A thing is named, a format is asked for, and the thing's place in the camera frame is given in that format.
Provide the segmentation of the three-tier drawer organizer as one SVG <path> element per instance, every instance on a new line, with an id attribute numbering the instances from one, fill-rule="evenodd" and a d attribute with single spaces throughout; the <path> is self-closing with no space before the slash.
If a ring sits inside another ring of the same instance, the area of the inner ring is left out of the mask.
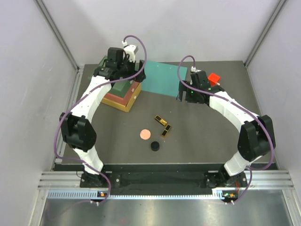
<path id="1" fill-rule="evenodd" d="M 115 84 L 112 88 L 103 96 L 101 103 L 116 108 L 118 110 L 127 112 L 124 103 L 124 97 L 135 81 L 123 81 Z"/>

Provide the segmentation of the red drawer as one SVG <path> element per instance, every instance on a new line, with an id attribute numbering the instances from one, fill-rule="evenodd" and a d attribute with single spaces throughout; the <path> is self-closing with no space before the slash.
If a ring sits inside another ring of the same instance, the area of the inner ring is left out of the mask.
<path id="1" fill-rule="evenodd" d="M 127 106 L 132 100 L 135 100 L 137 97 L 137 91 L 141 87 L 140 83 L 133 82 L 129 90 L 127 91 L 125 97 L 124 97 L 124 103 L 125 106 Z"/>

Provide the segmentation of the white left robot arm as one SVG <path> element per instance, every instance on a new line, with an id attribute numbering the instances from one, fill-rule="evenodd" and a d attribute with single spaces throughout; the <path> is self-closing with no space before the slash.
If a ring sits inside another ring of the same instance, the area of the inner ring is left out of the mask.
<path id="1" fill-rule="evenodd" d="M 60 116 L 63 141 L 83 161 L 81 179 L 86 187 L 101 187 L 107 180 L 106 174 L 101 172 L 103 162 L 95 148 L 97 135 L 91 124 L 93 116 L 102 99 L 113 88 L 111 81 L 134 76 L 134 81 L 142 82 L 146 78 L 143 61 L 140 61 L 139 69 L 135 69 L 137 51 L 137 46 L 128 44 L 123 48 L 109 48 L 102 65 L 95 68 L 90 84 L 82 95 L 83 100 L 70 113 Z"/>

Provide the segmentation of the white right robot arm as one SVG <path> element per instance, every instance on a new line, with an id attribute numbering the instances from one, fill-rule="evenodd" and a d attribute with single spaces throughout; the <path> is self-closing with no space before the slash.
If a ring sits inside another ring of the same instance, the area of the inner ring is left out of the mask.
<path id="1" fill-rule="evenodd" d="M 206 104 L 225 117 L 239 132 L 237 152 L 220 167 L 217 175 L 206 174 L 206 183 L 211 188 L 231 186 L 245 168 L 275 149 L 272 119 L 245 109 L 219 85 L 211 86 L 205 71 L 192 68 L 190 77 L 190 81 L 180 80 L 177 99 Z"/>

